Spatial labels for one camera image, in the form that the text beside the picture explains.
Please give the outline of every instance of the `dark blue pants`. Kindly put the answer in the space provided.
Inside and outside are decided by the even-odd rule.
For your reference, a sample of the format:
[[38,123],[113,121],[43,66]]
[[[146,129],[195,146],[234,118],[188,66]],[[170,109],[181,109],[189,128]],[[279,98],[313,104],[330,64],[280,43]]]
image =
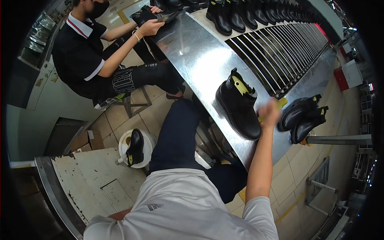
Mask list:
[[220,162],[211,169],[205,169],[195,161],[195,134],[199,121],[199,112],[190,100],[180,99],[173,103],[161,127],[149,170],[203,170],[217,187],[223,202],[229,203],[247,185],[248,173],[244,167]]

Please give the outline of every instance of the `brush handle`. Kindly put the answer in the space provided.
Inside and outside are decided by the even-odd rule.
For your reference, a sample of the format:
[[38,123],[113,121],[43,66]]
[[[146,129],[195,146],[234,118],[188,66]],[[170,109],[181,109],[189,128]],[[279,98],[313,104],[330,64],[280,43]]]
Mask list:
[[[280,98],[280,100],[276,103],[276,107],[278,109],[282,109],[287,103],[288,103],[287,98]],[[259,120],[259,122],[263,121],[260,117],[257,117],[257,120]]]

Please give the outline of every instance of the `boot heel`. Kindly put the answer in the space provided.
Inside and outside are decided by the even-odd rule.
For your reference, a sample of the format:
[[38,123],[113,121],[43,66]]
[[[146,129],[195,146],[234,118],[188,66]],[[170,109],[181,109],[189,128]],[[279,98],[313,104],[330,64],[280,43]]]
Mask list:
[[210,20],[210,21],[212,21],[212,22],[214,21],[212,15],[211,15],[209,12],[207,12],[207,14],[206,14],[205,16],[206,16],[206,18],[207,18],[208,20]]

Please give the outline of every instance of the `white collar stripe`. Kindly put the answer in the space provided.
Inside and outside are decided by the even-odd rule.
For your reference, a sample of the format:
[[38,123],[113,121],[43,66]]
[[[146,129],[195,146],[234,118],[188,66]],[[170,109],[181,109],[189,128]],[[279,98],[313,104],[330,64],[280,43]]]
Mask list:
[[79,21],[78,19],[74,18],[71,14],[72,12],[69,13],[68,19],[66,23],[73,29],[75,32],[77,32],[79,35],[88,38],[93,29],[88,27],[86,24],[84,24],[82,21]]

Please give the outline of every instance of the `adidas logo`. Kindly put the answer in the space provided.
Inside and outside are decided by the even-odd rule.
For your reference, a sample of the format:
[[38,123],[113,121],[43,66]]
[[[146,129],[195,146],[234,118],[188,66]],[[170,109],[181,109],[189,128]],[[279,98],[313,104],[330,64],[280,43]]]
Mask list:
[[158,209],[159,207],[163,207],[164,204],[147,204],[147,207],[150,211],[153,211],[155,209]]

